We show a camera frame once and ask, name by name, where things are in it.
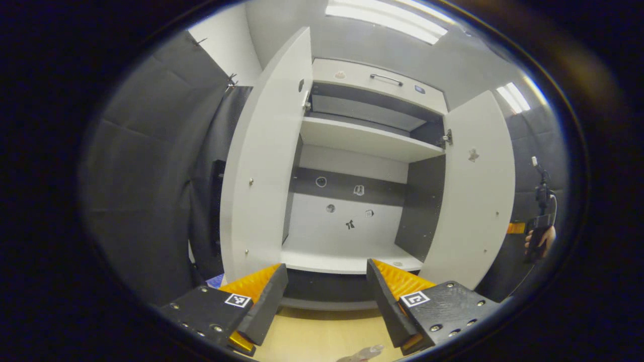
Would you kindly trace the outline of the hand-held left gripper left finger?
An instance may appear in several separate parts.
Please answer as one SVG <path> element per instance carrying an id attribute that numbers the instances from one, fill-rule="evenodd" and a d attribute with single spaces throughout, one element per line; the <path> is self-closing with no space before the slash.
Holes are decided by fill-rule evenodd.
<path id="1" fill-rule="evenodd" d="M 208 346 L 253 356 L 264 343 L 287 284 L 287 266 L 277 263 L 219 288 L 198 286 L 159 312 Z"/>

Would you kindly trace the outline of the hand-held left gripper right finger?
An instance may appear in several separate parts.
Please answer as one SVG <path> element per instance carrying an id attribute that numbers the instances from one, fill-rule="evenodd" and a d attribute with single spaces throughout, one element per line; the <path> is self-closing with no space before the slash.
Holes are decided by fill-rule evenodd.
<path id="1" fill-rule="evenodd" d="M 377 259 L 366 279 L 389 339 L 404 355 L 449 343 L 501 306 L 456 281 L 429 282 Z"/>

